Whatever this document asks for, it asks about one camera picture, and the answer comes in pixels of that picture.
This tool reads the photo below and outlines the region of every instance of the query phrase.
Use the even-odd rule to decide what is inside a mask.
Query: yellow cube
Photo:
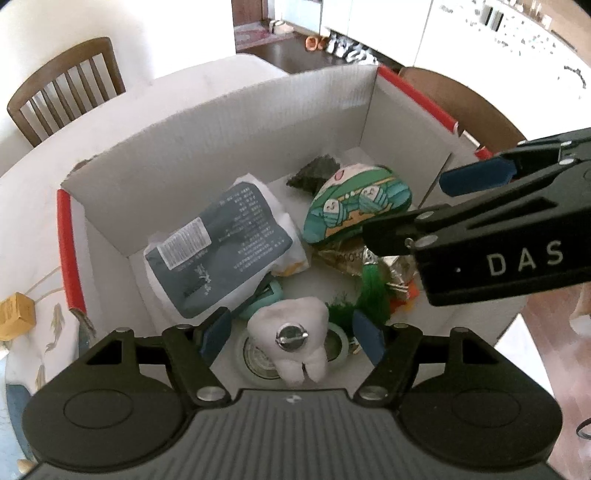
[[[35,302],[22,293],[0,303],[0,340],[6,342],[35,326]]]

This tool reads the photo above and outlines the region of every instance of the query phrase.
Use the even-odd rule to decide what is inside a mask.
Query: white tooth plush
[[[304,381],[302,365],[314,381],[326,375],[324,340],[329,310],[315,297],[281,300],[259,309],[248,321],[251,341],[273,362],[289,387]]]

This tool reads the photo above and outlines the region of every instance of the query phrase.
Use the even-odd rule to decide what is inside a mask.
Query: red rug
[[[236,51],[246,50],[250,47],[266,45],[287,38],[293,38],[293,33],[285,35],[275,35],[269,32],[269,29],[261,22],[240,25],[234,27],[234,40],[236,41]]]

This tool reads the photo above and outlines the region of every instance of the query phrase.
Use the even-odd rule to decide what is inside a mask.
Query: ribbed gray panel
[[[41,465],[27,476],[28,480],[95,478],[558,480],[560,476],[547,465],[476,473],[443,464],[410,443],[388,411],[359,407],[345,391],[249,390],[228,408],[199,413],[171,449],[141,466],[92,475]]]

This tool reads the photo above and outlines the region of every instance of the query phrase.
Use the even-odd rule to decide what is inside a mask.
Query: brown wooden chair
[[[11,116],[12,120],[14,120],[20,131],[25,135],[25,137],[27,137],[27,140],[29,140],[33,147],[36,147],[41,143],[41,137],[37,134],[33,126],[23,114],[22,108],[28,103],[33,109],[33,112],[37,116],[39,123],[47,135],[51,136],[54,133],[47,119],[43,115],[40,106],[37,105],[37,102],[35,101],[34,96],[36,94],[41,93],[47,110],[57,125],[57,129],[64,127],[64,119],[62,116],[60,116],[55,104],[51,100],[51,97],[53,97],[55,100],[55,95],[53,95],[53,93],[48,88],[50,83],[53,85],[53,88],[55,88],[57,98],[59,99],[61,107],[63,108],[70,122],[78,116],[83,115],[87,111],[83,99],[80,96],[80,93],[74,84],[74,80],[69,73],[70,69],[76,68],[80,77],[80,82],[82,83],[84,92],[86,92],[86,96],[88,97],[91,108],[94,108],[98,103],[94,93],[92,92],[90,83],[82,69],[82,63],[85,60],[88,60],[101,97],[103,97],[105,102],[109,100],[107,88],[100,77],[99,69],[97,68],[96,62],[94,60],[94,57],[97,55],[102,55],[105,61],[105,66],[109,77],[111,78],[115,93],[117,95],[124,93],[125,86],[123,84],[123,80],[121,79],[121,73],[119,72],[117,61],[115,60],[111,39],[108,37],[101,37],[82,42],[79,45],[76,45],[59,54],[56,58],[48,61],[43,67],[33,73],[12,96],[7,106],[8,114]],[[64,75],[66,78],[67,85],[70,89],[70,92],[72,93],[72,98],[78,107],[80,115],[74,113],[72,106],[66,100],[66,97],[64,96],[64,93],[57,82],[57,79],[61,75]]]
[[[525,140],[505,115],[467,86],[415,67],[404,67],[399,75],[455,118],[459,135],[466,130],[491,152],[508,150]]]

